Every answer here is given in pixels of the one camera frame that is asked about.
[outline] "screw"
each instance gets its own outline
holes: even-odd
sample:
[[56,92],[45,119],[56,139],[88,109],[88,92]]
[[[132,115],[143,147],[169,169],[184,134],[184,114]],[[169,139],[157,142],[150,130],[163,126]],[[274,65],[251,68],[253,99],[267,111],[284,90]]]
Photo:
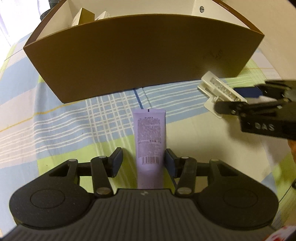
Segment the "screw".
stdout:
[[180,194],[180,195],[188,195],[192,192],[192,190],[190,188],[187,188],[187,187],[181,187],[181,188],[178,188],[177,192]]
[[111,192],[111,189],[110,188],[107,188],[107,187],[101,187],[101,188],[98,188],[96,190],[96,193],[99,194],[99,195],[107,195]]

